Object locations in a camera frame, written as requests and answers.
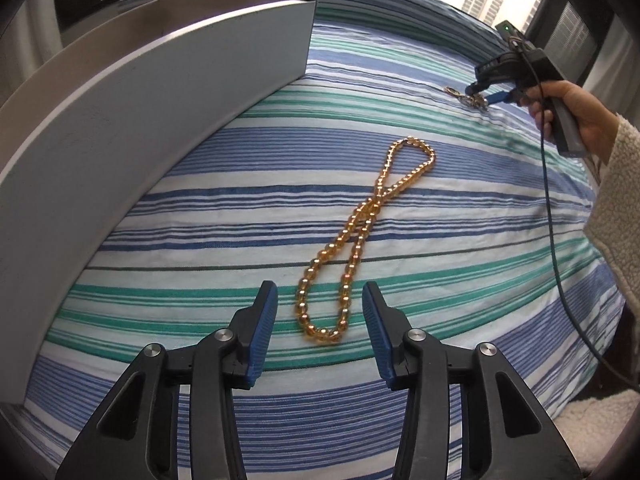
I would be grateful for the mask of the right hand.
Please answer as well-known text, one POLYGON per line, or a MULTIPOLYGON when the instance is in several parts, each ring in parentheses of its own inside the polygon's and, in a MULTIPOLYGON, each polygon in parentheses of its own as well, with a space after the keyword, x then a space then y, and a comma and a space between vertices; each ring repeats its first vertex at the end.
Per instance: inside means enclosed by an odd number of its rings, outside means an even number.
POLYGON ((614 148, 620 118, 590 92, 572 82, 545 81, 541 88, 529 88, 518 105, 528 108, 536 126, 544 127, 544 137, 549 141, 553 139, 551 123, 554 115, 551 110, 542 110, 542 94, 546 98, 558 98, 564 103, 576 119, 582 143, 587 151, 607 165, 614 148))

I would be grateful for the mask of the fleece sleeve forearm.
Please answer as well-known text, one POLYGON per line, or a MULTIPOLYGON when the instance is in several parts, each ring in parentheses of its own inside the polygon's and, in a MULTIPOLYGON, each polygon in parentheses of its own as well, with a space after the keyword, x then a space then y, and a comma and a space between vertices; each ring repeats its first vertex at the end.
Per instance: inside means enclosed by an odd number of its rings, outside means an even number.
POLYGON ((618 115, 608 169, 585 226, 611 268, 629 309, 639 317, 639 131, 618 115))

